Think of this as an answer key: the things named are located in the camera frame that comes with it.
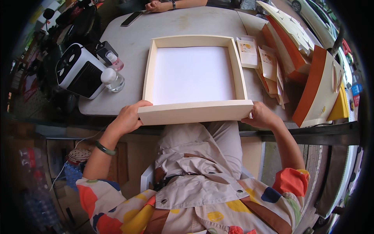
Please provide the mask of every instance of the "jade bangle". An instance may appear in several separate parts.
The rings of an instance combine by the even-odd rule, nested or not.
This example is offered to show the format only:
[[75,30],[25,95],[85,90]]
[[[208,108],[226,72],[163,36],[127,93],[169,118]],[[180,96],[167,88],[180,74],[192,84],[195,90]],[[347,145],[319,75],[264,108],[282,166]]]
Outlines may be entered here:
[[117,153],[116,150],[110,150],[110,149],[105,148],[102,144],[100,144],[99,140],[96,140],[96,141],[95,141],[95,145],[96,145],[96,147],[97,147],[99,150],[101,150],[102,152],[104,152],[104,153],[106,153],[106,154],[108,154],[108,155],[113,156],[113,155],[115,155],[115,154]]

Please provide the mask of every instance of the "white plastic chair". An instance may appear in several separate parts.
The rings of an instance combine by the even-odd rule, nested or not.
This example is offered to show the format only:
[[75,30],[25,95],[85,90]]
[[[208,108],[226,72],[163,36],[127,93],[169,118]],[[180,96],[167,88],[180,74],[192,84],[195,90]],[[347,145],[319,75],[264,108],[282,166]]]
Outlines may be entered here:
[[[149,183],[153,184],[153,172],[154,172],[154,163],[149,165],[149,167],[143,172],[140,177],[140,192],[144,192],[149,188]],[[242,174],[240,179],[254,178],[254,176],[245,168],[242,167]]]

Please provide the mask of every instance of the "person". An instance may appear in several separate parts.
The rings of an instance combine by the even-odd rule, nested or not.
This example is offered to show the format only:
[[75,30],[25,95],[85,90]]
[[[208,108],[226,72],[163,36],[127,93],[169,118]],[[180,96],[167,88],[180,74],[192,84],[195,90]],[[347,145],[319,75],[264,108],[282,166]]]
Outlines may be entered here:
[[165,12],[173,9],[205,6],[208,0],[151,0],[145,5],[146,11]]
[[107,127],[77,180],[81,205],[98,233],[289,233],[300,222],[309,173],[283,121],[254,102],[252,118],[241,121],[272,130],[282,170],[272,187],[244,179],[236,121],[167,125],[157,145],[154,190],[126,200],[107,181],[112,151],[126,133],[142,125],[141,100],[125,106]]

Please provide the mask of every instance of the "hand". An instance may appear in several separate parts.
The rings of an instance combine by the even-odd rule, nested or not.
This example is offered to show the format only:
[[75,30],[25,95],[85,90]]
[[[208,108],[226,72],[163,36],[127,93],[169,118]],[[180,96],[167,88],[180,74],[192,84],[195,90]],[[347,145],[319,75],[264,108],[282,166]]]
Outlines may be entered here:
[[146,11],[151,11],[151,10],[155,9],[155,7],[158,3],[160,3],[160,2],[159,1],[151,1],[150,3],[146,4],[145,5]]
[[150,12],[165,12],[168,10],[173,9],[173,3],[172,2],[159,2],[159,1],[152,1],[150,4],[151,9]]
[[143,122],[139,119],[138,108],[141,106],[152,106],[153,104],[146,100],[140,100],[131,106],[125,106],[119,112],[117,118],[109,124],[106,131],[109,131],[118,139],[126,133],[130,133],[140,126]]
[[274,114],[265,104],[260,101],[253,102],[252,119],[244,118],[241,121],[256,128],[267,128],[273,130],[280,122],[281,118]]

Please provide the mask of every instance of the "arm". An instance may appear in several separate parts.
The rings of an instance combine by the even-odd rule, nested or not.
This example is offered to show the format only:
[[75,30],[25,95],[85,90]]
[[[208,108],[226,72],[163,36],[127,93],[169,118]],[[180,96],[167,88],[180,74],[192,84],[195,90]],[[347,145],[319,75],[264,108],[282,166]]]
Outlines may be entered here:
[[253,103],[254,105],[251,112],[252,119],[244,118],[242,122],[257,128],[268,128],[273,132],[278,144],[283,169],[292,168],[295,170],[305,170],[304,159],[299,146],[281,118],[274,114],[262,102],[254,101]]
[[[190,8],[196,6],[205,6],[208,0],[179,0],[175,1],[175,8]],[[145,9],[150,12],[165,12],[168,10],[173,9],[172,2],[160,2],[160,1],[152,1],[145,6]]]
[[[143,125],[138,116],[138,108],[151,105],[152,103],[141,100],[134,105],[122,108],[117,118],[109,124],[101,136],[100,144],[110,150],[114,150],[121,136]],[[112,156],[95,147],[83,171],[83,177],[89,180],[106,179],[111,160]]]

